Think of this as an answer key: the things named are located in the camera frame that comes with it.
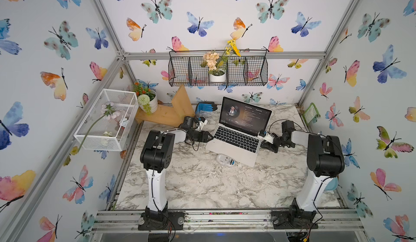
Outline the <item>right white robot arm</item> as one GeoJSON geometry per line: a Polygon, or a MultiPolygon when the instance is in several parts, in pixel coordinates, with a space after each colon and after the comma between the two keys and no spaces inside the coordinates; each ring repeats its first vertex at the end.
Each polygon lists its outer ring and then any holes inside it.
{"type": "Polygon", "coordinates": [[[280,148],[303,146],[307,149],[308,174],[301,192],[285,211],[272,211],[275,230],[316,229],[317,202],[328,184],[345,169],[339,138],[295,129],[293,121],[282,122],[282,135],[261,130],[258,137],[261,147],[277,153],[280,148]]]}

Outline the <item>silver laptop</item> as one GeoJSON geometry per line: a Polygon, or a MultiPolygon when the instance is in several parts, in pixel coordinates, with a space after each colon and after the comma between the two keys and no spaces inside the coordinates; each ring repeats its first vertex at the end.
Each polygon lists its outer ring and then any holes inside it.
{"type": "Polygon", "coordinates": [[[261,146],[258,135],[266,129],[271,115],[270,109],[223,97],[219,122],[206,150],[253,167],[261,146]]]}

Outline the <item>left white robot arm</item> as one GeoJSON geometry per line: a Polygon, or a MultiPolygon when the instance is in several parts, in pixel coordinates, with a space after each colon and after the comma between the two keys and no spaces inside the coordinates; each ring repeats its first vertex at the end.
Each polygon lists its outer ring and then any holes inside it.
{"type": "Polygon", "coordinates": [[[139,231],[182,230],[185,213],[170,212],[165,194],[166,169],[169,167],[173,146],[178,142],[209,142],[213,139],[203,127],[208,123],[205,117],[197,118],[197,126],[191,126],[192,117],[186,117],[180,128],[167,131],[151,130],[148,134],[140,161],[146,170],[148,180],[148,203],[138,222],[139,231]]]}

